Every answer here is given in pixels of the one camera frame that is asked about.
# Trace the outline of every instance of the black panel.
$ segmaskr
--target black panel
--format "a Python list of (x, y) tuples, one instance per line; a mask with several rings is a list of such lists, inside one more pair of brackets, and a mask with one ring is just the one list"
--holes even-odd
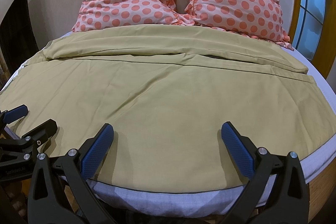
[(14, 0), (8, 9), (0, 24), (0, 46), (11, 74), (38, 52), (27, 0)]

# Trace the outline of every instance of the white bed sheet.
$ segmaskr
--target white bed sheet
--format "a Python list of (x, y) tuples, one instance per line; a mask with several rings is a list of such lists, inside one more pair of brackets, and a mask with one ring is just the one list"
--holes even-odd
[[(72, 32), (68, 32), (62, 37), (66, 37), (71, 33)], [(282, 49), (308, 67), (308, 75), (314, 77), (317, 86), (320, 88), (336, 114), (336, 95), (322, 75), (297, 50), (292, 52), (285, 48)], [(2, 90), (4, 90), (17, 76), (18, 71), (23, 68), (24, 64), (25, 63), (23, 63), (12, 75)], [(335, 157), (336, 135), (314, 153), (301, 161), (306, 183), (310, 182), (321, 173)], [(258, 203), (259, 206), (265, 204), (270, 190), (272, 189), (274, 179), (275, 176), (269, 178), (265, 191)], [(88, 184), (98, 198), (113, 207), (126, 208), (135, 212), (155, 216), (188, 218), (199, 218), (210, 214), (222, 215), (227, 213), (243, 190), (243, 186), (239, 186), (203, 193), (170, 194), (135, 191), (111, 186), (94, 180), (88, 180)]]

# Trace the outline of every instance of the blanket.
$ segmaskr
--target blanket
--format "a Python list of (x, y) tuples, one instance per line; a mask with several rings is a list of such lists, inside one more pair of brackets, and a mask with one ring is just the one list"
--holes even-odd
[(129, 189), (197, 193), (246, 183), (221, 140), (231, 121), (257, 147), (300, 159), (335, 133), (336, 118), (307, 67), (279, 46), (198, 26), (136, 25), (56, 39), (0, 94), (25, 104), (22, 136), (48, 119), (41, 148), (59, 156), (104, 123), (114, 142), (93, 178)]

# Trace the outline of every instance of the mattress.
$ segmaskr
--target mattress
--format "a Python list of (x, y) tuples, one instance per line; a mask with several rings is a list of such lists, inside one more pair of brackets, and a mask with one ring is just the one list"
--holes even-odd
[[(298, 52), (291, 52), (283, 49), (301, 61), (308, 68), (308, 75), (314, 77), (318, 87), (329, 102), (332, 110), (336, 113), (336, 95), (319, 72)], [(11, 77), (4, 88), (8, 86), (17, 72)], [(327, 143), (314, 153), (301, 161), (306, 182), (310, 182), (335, 158), (336, 136), (334, 135)], [(270, 193), (275, 177), (270, 177), (259, 205), (263, 205)], [(179, 216), (198, 218), (210, 214), (225, 214), (234, 204), (235, 200), (243, 190), (243, 186), (203, 192), (203, 193), (150, 193), (135, 191), (120, 187), (107, 185), (94, 180), (88, 180), (98, 198), (117, 208), (127, 208), (150, 215), (157, 216)]]

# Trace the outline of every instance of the bed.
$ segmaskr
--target bed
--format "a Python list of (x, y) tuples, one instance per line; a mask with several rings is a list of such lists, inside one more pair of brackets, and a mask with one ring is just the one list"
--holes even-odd
[[(311, 75), (315, 79), (317, 86), (323, 93), (332, 111), (336, 113), (335, 94), (317, 70), (299, 52), (292, 52), (285, 48), (282, 48), (282, 50), (289, 53), (308, 68), (308, 75)], [(18, 76), (19, 71), (24, 69), (26, 65), (23, 64), (11, 77), (3, 91), (10, 87), (9, 84), (11, 81)], [(335, 158), (335, 142), (336, 138), (332, 136), (320, 148), (301, 161), (307, 183), (318, 177)], [(89, 180), (88, 183), (98, 198), (115, 207), (128, 208), (151, 215), (184, 216), (190, 218), (225, 214), (242, 191), (242, 186), (240, 186), (202, 193), (152, 193), (150, 191), (130, 190), (126, 187), (116, 187), (97, 182), (96, 180)], [(259, 202), (260, 206), (265, 203), (272, 183), (273, 180), (270, 178), (267, 189)]]

